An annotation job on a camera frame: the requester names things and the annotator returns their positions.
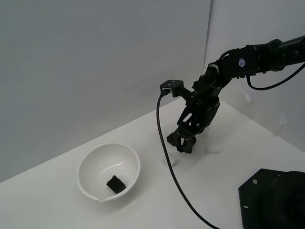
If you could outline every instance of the robotic arm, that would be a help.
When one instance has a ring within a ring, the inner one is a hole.
[[[305,36],[286,42],[273,40],[267,44],[247,45],[241,49],[225,52],[219,60],[208,65],[204,75],[194,82],[189,91],[183,81],[168,80],[160,85],[161,92],[170,89],[173,97],[181,96],[186,108],[178,120],[178,128],[167,136],[167,141],[177,147],[179,152],[191,153],[196,143],[196,134],[210,125],[219,108],[219,93],[233,78],[247,78],[251,88],[267,90],[288,81],[304,67],[303,64],[294,74],[273,86],[255,88],[250,76],[267,71],[281,71],[286,66],[305,62]]]

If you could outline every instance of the white bowl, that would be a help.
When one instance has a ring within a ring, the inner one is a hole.
[[[104,144],[84,158],[78,170],[77,184],[87,197],[104,202],[126,194],[138,179],[140,167],[139,156],[130,146]],[[118,194],[106,185],[114,175],[126,185],[126,189]]]

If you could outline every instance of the black cable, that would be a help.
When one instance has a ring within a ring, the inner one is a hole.
[[[287,77],[286,79],[282,80],[281,82],[278,82],[274,85],[268,86],[268,87],[262,87],[262,88],[258,88],[258,87],[253,87],[251,84],[251,80],[250,80],[250,76],[248,75],[247,78],[247,82],[249,87],[251,87],[254,90],[258,90],[258,91],[265,91],[265,90],[269,90],[275,87],[278,87],[279,85],[282,85],[283,83],[286,83],[288,80],[292,79],[293,77],[295,77],[295,75],[297,75],[300,71],[302,71],[305,68],[305,63],[303,63],[303,65],[301,67],[299,67],[294,73],[292,73],[289,77]]]
[[[196,209],[191,205],[190,201],[187,199],[186,195],[183,193],[179,183],[178,183],[178,180],[175,176],[175,173],[173,172],[173,168],[172,168],[172,165],[171,165],[171,162],[170,162],[170,158],[168,157],[168,153],[167,153],[167,150],[166,150],[166,146],[165,146],[165,142],[164,142],[164,139],[163,139],[163,135],[162,135],[162,131],[161,131],[161,126],[160,126],[160,117],[159,117],[159,109],[160,109],[160,102],[161,102],[161,99],[162,97],[164,97],[165,95],[167,95],[168,93],[170,92],[170,90],[168,89],[165,89],[161,92],[161,95],[158,99],[158,103],[157,103],[157,125],[158,125],[158,131],[159,131],[159,136],[160,136],[160,140],[161,140],[161,144],[162,144],[162,147],[163,147],[163,150],[164,150],[164,154],[165,154],[165,158],[166,158],[166,161],[167,161],[167,165],[168,165],[168,168],[170,169],[170,172],[171,172],[171,175],[173,177],[173,180],[180,192],[180,194],[182,195],[183,199],[185,200],[185,202],[187,203],[187,205],[190,207],[190,209],[193,211],[193,213],[199,218],[201,219],[206,225],[208,225],[209,227],[213,228],[213,229],[219,229],[218,227],[214,226],[213,224],[209,223],[205,218],[203,218],[197,211]]]

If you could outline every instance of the gray wall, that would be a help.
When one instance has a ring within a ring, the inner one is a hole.
[[[0,181],[155,109],[163,81],[198,78],[209,10],[210,0],[2,0]]]
[[[304,0],[213,0],[205,63],[215,61],[229,49],[305,35],[304,9]],[[299,66],[253,76],[253,85],[277,83]],[[305,152],[304,85],[305,70],[284,85],[263,92],[250,89],[246,79],[235,79],[221,92],[221,98]],[[279,124],[285,121],[279,130]]]

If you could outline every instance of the white tabletop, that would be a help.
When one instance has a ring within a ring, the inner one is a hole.
[[[163,135],[174,131],[184,109],[179,99],[161,108]],[[82,159],[103,143],[133,147],[141,160],[135,187],[100,203],[76,185]],[[241,229],[238,187],[260,168],[305,172],[305,154],[223,103],[209,134],[174,167],[194,207],[222,229]],[[187,207],[162,163],[155,111],[0,183],[2,229],[208,228]]]

